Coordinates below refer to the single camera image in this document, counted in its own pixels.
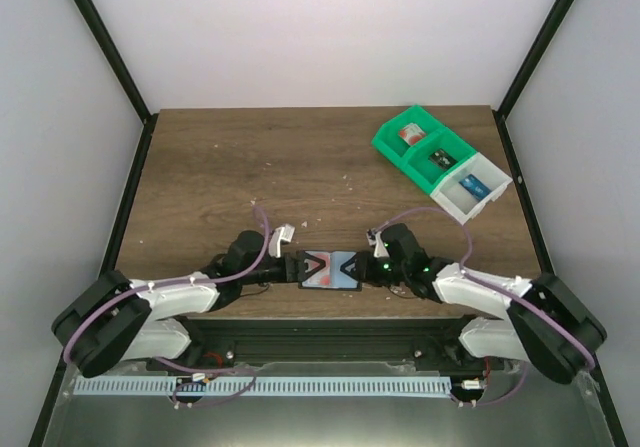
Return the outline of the black leather card holder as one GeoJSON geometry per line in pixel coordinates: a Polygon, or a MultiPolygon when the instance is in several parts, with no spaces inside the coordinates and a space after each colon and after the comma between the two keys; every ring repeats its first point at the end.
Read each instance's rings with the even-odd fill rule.
{"type": "Polygon", "coordinates": [[[299,251],[298,254],[301,289],[349,292],[362,289],[355,252],[299,251]]]}

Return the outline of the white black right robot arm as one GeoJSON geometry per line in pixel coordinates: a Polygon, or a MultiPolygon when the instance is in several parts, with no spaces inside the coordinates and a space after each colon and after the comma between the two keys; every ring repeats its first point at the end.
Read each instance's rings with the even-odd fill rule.
{"type": "Polygon", "coordinates": [[[353,254],[343,272],[375,286],[403,284],[420,299],[480,312],[459,335],[470,356],[524,361],[563,385],[594,368],[606,329],[556,275],[501,277],[430,256],[403,223],[369,235],[370,250],[353,254]]]}

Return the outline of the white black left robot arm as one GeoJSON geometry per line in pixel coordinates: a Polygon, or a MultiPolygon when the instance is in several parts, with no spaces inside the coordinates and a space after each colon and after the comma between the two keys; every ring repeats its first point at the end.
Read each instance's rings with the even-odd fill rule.
{"type": "Polygon", "coordinates": [[[331,254],[285,253],[292,235],[290,225],[267,235],[245,230],[225,253],[185,276],[142,280],[119,270],[103,273],[51,325],[64,362],[93,378],[130,360],[192,357],[202,349],[182,316],[220,310],[247,285],[329,286],[331,254]]]}

